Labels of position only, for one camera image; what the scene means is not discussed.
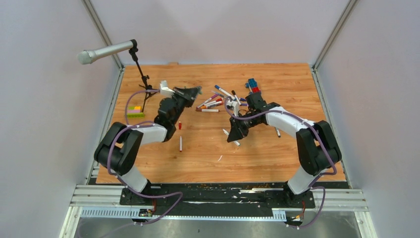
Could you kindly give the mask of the green white marker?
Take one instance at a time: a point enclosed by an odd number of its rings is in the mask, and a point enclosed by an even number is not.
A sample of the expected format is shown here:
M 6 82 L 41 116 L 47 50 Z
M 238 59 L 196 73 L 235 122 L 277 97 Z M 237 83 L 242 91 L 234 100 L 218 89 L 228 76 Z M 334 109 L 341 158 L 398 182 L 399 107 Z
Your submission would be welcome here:
M 227 137 L 229 137 L 229 132 L 226 130 L 226 129 L 222 129 L 223 130 L 223 132 L 224 132 L 224 134 L 227 136 Z M 236 144 L 237 146 L 240 146 L 241 144 L 237 141 L 237 140 L 234 140 L 234 141 L 232 141 L 234 144 Z

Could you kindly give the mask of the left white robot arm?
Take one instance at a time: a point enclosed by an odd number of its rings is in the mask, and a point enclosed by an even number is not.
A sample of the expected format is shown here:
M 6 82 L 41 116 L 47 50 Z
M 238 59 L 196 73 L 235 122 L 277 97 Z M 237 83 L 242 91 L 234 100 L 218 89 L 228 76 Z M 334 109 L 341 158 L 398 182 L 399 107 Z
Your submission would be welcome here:
M 155 92 L 164 98 L 159 103 L 153 122 L 144 121 L 135 125 L 115 122 L 96 148 L 94 160 L 130 188 L 133 191 L 132 197 L 138 204 L 148 204 L 152 198 L 152 192 L 147 188 L 150 181 L 135 166 L 140 147 L 171 139 L 181 114 L 185 108 L 192 107 L 201 89 L 201 86 L 170 89 L 162 81 Z

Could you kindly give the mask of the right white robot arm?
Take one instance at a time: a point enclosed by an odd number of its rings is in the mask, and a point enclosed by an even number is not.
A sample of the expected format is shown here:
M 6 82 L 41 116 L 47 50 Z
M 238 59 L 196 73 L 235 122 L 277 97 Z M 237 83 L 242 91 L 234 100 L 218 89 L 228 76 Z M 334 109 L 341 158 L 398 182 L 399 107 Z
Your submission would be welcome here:
M 227 142 L 245 138 L 250 128 L 260 124 L 292 136 L 297 143 L 300 166 L 286 182 L 283 200 L 287 206 L 295 207 L 302 202 L 302 193 L 312 188 L 320 177 L 337 173 L 335 165 L 342 160 L 342 153 L 331 125 L 324 120 L 316 122 L 299 117 L 278 103 L 267 103 L 260 92 L 248 95 L 246 101 L 248 110 L 241 114 L 239 101 L 230 97 L 224 100 L 230 115 Z

